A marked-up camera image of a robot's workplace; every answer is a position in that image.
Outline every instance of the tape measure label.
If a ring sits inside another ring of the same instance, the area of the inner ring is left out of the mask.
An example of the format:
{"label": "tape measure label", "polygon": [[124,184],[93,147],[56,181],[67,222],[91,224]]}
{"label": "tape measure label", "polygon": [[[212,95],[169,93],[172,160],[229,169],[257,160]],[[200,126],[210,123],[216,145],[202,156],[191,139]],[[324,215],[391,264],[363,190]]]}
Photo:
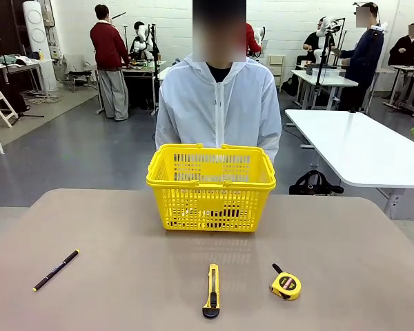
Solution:
{"label": "tape measure label", "polygon": [[282,277],[279,280],[279,284],[283,289],[287,291],[293,291],[297,286],[296,281],[293,278],[287,276]]}

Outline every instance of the tape measure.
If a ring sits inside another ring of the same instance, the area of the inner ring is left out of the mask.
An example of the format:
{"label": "tape measure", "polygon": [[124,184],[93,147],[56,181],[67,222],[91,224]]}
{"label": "tape measure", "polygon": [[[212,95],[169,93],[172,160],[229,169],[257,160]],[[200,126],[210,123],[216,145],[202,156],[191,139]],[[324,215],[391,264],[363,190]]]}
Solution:
{"label": "tape measure", "polygon": [[219,315],[220,308],[219,295],[219,267],[216,264],[210,264],[208,271],[208,299],[206,305],[202,308],[202,314],[207,319],[215,319]]}
{"label": "tape measure", "polygon": [[283,272],[277,264],[273,264],[273,267],[279,275],[270,286],[270,291],[285,300],[297,299],[302,290],[300,280],[292,274]]}

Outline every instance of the white wall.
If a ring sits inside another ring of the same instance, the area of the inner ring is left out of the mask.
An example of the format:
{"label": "white wall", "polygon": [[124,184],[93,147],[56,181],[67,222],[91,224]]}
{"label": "white wall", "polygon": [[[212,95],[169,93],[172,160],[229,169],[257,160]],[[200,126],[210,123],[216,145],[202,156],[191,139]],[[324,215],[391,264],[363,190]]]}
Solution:
{"label": "white wall", "polygon": [[[191,52],[191,0],[52,0],[64,54],[85,54],[88,60],[93,60],[89,31],[96,21],[94,7],[98,3],[106,4],[111,15],[128,12],[114,24],[121,32],[123,24],[129,25],[129,44],[135,36],[133,24],[141,20],[157,24],[158,46],[165,60],[183,59]],[[407,25],[414,22],[414,0],[377,0],[376,3],[382,22],[390,23],[382,54],[386,64],[389,49],[407,34]],[[302,44],[323,16],[346,17],[345,28],[350,32],[344,49],[354,47],[364,32],[355,27],[354,11],[352,0],[247,0],[247,21],[254,27],[266,27],[266,38],[270,40],[267,54],[286,55],[287,72],[294,68],[296,57],[304,54]],[[392,75],[388,75],[379,86],[386,88],[392,80]]]}

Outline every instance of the person in black clothes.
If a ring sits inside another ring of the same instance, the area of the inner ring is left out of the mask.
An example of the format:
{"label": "person in black clothes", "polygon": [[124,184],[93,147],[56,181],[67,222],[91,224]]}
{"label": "person in black clothes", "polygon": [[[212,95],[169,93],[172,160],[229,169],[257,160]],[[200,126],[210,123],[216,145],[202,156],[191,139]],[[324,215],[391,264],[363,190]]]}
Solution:
{"label": "person in black clothes", "polygon": [[400,38],[391,48],[389,66],[414,66],[414,23],[408,30],[408,35]]}
{"label": "person in black clothes", "polygon": [[371,29],[371,26],[377,25],[378,12],[379,7],[373,2],[357,8],[357,27],[367,27],[368,30],[360,38],[355,50],[333,51],[343,59],[342,65],[348,67],[345,77],[359,83],[356,88],[342,90],[339,110],[358,111],[373,81],[384,45],[384,34]]}
{"label": "person in black clothes", "polygon": [[[322,17],[317,24],[317,29],[320,30],[320,27],[322,26],[324,22],[324,18]],[[324,48],[324,42],[325,37],[322,37],[321,47],[319,47],[319,37],[316,35],[316,32],[313,32],[308,36],[308,38],[305,40],[304,45],[302,46],[303,49],[305,49],[308,54],[306,55],[306,61],[311,61],[312,63],[316,63],[316,57],[315,57],[315,50],[323,49]],[[331,48],[334,48],[336,46],[334,42],[333,36],[330,38],[330,45]]]}

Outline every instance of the person in dark blue jacket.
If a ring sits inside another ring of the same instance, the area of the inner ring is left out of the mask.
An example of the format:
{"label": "person in dark blue jacket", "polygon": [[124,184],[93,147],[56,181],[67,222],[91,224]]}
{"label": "person in dark blue jacket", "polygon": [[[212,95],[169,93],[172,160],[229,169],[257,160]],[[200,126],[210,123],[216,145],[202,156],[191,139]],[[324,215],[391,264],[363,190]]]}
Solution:
{"label": "person in dark blue jacket", "polygon": [[345,77],[358,82],[356,88],[344,88],[339,110],[358,111],[362,106],[366,91],[370,87],[379,63],[384,45],[383,32],[371,29],[377,25],[379,7],[373,3],[365,3],[357,9],[356,23],[358,28],[367,27],[355,50],[341,51],[342,65],[348,67]]}

